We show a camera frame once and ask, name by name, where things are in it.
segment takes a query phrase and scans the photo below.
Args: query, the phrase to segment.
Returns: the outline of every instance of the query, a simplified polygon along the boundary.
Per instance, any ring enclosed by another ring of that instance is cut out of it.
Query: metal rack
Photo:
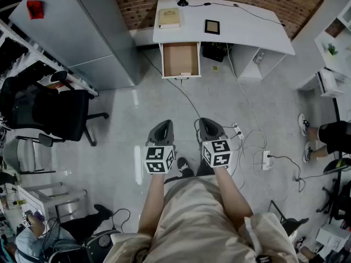
[[[12,24],[7,25],[0,19],[0,31],[3,34],[0,37],[0,47],[4,43],[5,38],[11,38],[12,40],[20,43],[24,47],[28,49],[28,53],[22,55],[20,58],[17,59],[11,69],[9,69],[6,73],[2,74],[2,79],[0,79],[0,86],[2,86],[3,79],[7,77],[14,77],[18,75],[21,71],[28,68],[32,64],[36,63],[37,61],[41,61],[44,64],[50,66],[51,68],[55,69],[56,71],[68,71],[68,69],[62,65],[60,65],[57,61],[50,60],[43,54],[43,49],[39,47],[38,44],[32,41],[25,41],[22,37],[20,37],[16,32],[14,32],[10,27]],[[87,90],[89,93],[98,96],[98,92],[89,85],[86,81],[80,79],[75,74],[67,74],[67,79],[70,80],[72,83],[77,84],[82,89]]]

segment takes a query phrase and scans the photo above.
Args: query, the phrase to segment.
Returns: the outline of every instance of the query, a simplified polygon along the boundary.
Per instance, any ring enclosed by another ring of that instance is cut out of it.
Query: white sneaker
[[[299,124],[300,129],[301,129],[301,134],[303,136],[306,136],[307,135],[307,128],[309,127],[309,122],[305,119],[304,114],[300,114],[298,116],[298,124]]]
[[[308,141],[305,145],[305,152],[302,156],[302,162],[307,163],[311,160],[311,153],[313,152],[311,148],[311,142]]]

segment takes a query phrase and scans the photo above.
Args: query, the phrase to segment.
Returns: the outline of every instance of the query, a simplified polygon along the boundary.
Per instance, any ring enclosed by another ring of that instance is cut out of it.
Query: desk drawer
[[[194,78],[200,73],[200,43],[160,44],[162,78]]]

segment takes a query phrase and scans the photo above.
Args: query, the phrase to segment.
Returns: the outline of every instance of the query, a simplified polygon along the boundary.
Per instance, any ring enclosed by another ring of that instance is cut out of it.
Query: tile floor
[[[158,49],[143,51],[150,60],[161,68],[161,55]],[[200,164],[199,147],[193,127],[197,114],[186,97],[165,79],[140,53],[144,68],[142,82],[133,88],[101,92],[99,97],[90,102],[89,113],[108,112],[110,118],[97,118],[88,122],[88,129],[97,139],[97,147],[90,147],[83,136],[80,142],[56,144],[53,148],[38,147],[38,161],[45,168],[54,168],[58,172],[40,176],[26,176],[24,185],[39,185],[51,181],[63,181],[69,188],[84,188],[88,191],[87,199],[78,206],[68,208],[74,217],[93,212],[92,205],[101,203],[110,209],[128,208],[130,220],[123,226],[126,232],[136,232],[138,220],[148,191],[150,176],[144,171],[143,183],[135,181],[135,151],[143,147],[149,131],[158,123],[171,119],[174,124],[177,157],[184,156],[193,169]],[[202,117],[215,120],[222,125],[238,123],[244,135],[258,130],[257,122],[248,103],[236,82],[229,63],[222,64],[201,58],[202,78],[183,81],[171,80],[186,93]],[[335,112],[331,99],[321,98],[317,90],[297,92],[291,90],[285,75],[278,69],[259,84],[242,84],[257,119],[268,137],[268,149],[275,156],[286,155],[298,163],[301,176],[319,175],[332,157],[308,164],[302,163],[305,138],[301,136],[297,123],[298,115],[303,112],[312,125],[335,121]],[[19,130],[17,134],[28,134]],[[263,137],[253,133],[245,146],[264,146]],[[246,152],[246,159],[253,163],[255,151]],[[261,162],[256,155],[255,163]],[[325,223],[326,216],[315,211],[323,205],[326,196],[322,187],[331,186],[334,175],[308,179],[302,193],[298,192],[298,169],[290,161],[279,159],[269,171],[263,172],[260,166],[246,163],[240,159],[241,167],[233,176],[241,192],[250,203],[253,211],[263,212],[269,209],[270,200],[277,205],[288,218],[310,218],[299,229],[300,235],[307,235],[313,243],[319,227]],[[176,163],[170,176],[179,175]],[[128,216],[121,211],[115,216],[118,227]],[[110,228],[111,221],[103,223],[101,229]]]

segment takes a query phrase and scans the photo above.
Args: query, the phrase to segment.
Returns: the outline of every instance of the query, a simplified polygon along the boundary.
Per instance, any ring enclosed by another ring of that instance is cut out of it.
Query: power strip
[[[235,131],[235,134],[237,134],[237,137],[240,138],[241,140],[244,139],[244,135],[242,134],[242,131],[241,129],[239,128],[239,125],[238,124],[233,124],[231,125]]]
[[[268,151],[268,150],[263,151],[263,154],[262,154],[262,170],[269,170],[270,169],[269,158],[268,158],[269,154],[270,154],[270,151]]]

